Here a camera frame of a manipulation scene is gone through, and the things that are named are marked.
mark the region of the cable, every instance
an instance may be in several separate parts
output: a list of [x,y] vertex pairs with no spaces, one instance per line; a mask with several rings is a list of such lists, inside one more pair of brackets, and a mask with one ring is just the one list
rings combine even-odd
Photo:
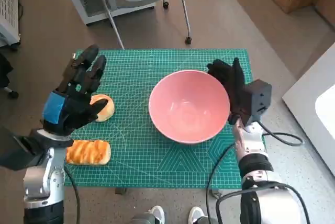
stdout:
[[[289,145],[291,147],[300,147],[301,145],[305,144],[304,140],[298,136],[295,136],[290,133],[285,133],[285,132],[272,132],[270,131],[264,124],[262,124],[259,120],[257,120],[257,123],[267,132],[263,134],[263,136],[271,136],[275,138],[276,140],[280,141],[283,144]],[[283,136],[289,136],[291,138],[299,140],[300,143],[291,143],[286,140],[283,140],[282,138],[278,137],[278,135],[283,135]]]
[[21,8],[21,12],[19,11],[19,21],[21,20],[22,16],[23,16],[23,6],[20,2],[18,2],[18,6],[19,6],[19,10]]
[[267,184],[265,186],[260,186],[260,187],[251,188],[251,189],[244,189],[244,190],[232,192],[232,193],[229,193],[229,194],[221,196],[216,201],[216,205],[215,205],[216,214],[218,216],[219,224],[223,224],[223,222],[222,222],[222,216],[221,216],[221,213],[220,213],[220,204],[221,204],[222,201],[224,201],[224,200],[226,200],[226,199],[228,199],[230,197],[233,197],[233,196],[237,196],[237,195],[241,195],[241,194],[247,194],[247,193],[252,193],[252,192],[257,192],[257,191],[261,191],[261,190],[273,188],[275,186],[288,188],[288,189],[292,190],[297,195],[297,197],[299,198],[300,203],[301,203],[301,205],[303,207],[304,213],[305,213],[306,223],[310,224],[307,207],[306,207],[306,204],[305,204],[305,202],[304,202],[301,194],[294,187],[292,187],[290,185],[287,185],[287,184],[279,183],[279,182],[270,182],[269,184]]
[[79,199],[78,189],[77,189],[77,186],[75,185],[74,179],[73,179],[69,169],[66,166],[64,166],[64,170],[65,170],[66,174],[68,175],[68,177],[71,181],[73,190],[74,190],[75,199],[77,201],[77,220],[76,220],[76,224],[80,224],[80,199]]
[[224,151],[222,152],[219,160],[216,162],[212,172],[211,172],[211,175],[209,177],[209,181],[208,181],[208,184],[207,184],[207,187],[206,187],[206,209],[207,209],[207,215],[208,215],[208,221],[209,221],[209,224],[211,224],[211,220],[210,220],[210,211],[209,211],[209,195],[208,195],[208,191],[209,191],[209,187],[211,185],[211,181],[213,180],[213,177],[214,177],[214,174],[216,172],[216,169],[219,167],[219,164],[221,163],[221,161],[225,158],[226,154],[228,153],[229,149],[232,148],[234,146],[234,143],[233,144],[230,144],[229,146],[227,146]]

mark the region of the green cutting mat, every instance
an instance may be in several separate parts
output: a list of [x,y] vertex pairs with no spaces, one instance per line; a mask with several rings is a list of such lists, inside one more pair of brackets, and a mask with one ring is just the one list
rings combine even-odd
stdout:
[[[148,100],[166,75],[187,69],[207,71],[207,64],[235,57],[252,81],[246,50],[102,50],[107,65],[97,93],[113,98],[116,112],[107,122],[91,123],[73,139],[106,140],[111,161],[105,166],[68,165],[78,186],[205,188],[223,149],[233,143],[226,125],[213,139],[197,145],[178,144],[161,135],[151,122]],[[240,188],[235,153],[230,150],[213,180],[213,188]]]

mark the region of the table leg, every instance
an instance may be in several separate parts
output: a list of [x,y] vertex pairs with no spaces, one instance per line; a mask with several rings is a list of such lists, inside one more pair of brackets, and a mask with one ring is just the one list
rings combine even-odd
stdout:
[[212,197],[218,199],[222,196],[222,193],[220,192],[219,189],[210,189],[209,193],[212,195]]
[[126,187],[116,187],[115,194],[124,195],[126,194],[127,188]]

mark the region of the person's foot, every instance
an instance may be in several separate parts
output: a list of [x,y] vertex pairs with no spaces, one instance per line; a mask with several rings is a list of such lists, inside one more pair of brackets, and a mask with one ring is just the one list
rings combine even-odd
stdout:
[[193,207],[188,215],[188,224],[193,224],[200,217],[205,216],[204,212],[199,207]]
[[148,212],[154,215],[160,224],[165,224],[165,214],[161,206],[154,206]]

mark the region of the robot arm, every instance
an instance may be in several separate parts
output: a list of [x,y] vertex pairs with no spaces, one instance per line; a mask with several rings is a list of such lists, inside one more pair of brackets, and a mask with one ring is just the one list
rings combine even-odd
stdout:
[[[274,172],[262,141],[263,129],[256,122],[244,127],[238,119],[233,127],[236,156],[242,189],[282,183]],[[287,188],[274,186],[265,190],[242,194],[241,224],[297,224],[301,223],[297,201]]]
[[221,82],[229,96],[231,114],[228,121],[233,125],[234,146],[242,186],[242,191],[218,199],[216,212],[219,223],[222,224],[220,203],[237,195],[241,195],[241,224],[301,223],[299,205],[288,188],[297,194],[309,223],[307,209],[301,196],[294,188],[282,183],[280,176],[273,170],[263,143],[264,129],[258,122],[270,106],[271,85],[262,80],[245,84],[238,58],[234,59],[232,66],[215,60],[208,65],[208,69],[208,73]]
[[0,128],[4,145],[0,166],[14,171],[27,168],[24,223],[64,223],[64,161],[66,148],[73,144],[70,134],[94,121],[107,104],[102,99],[90,105],[106,65],[103,55],[94,62],[97,54],[98,47],[90,46],[70,61],[44,106],[42,129],[19,137]]

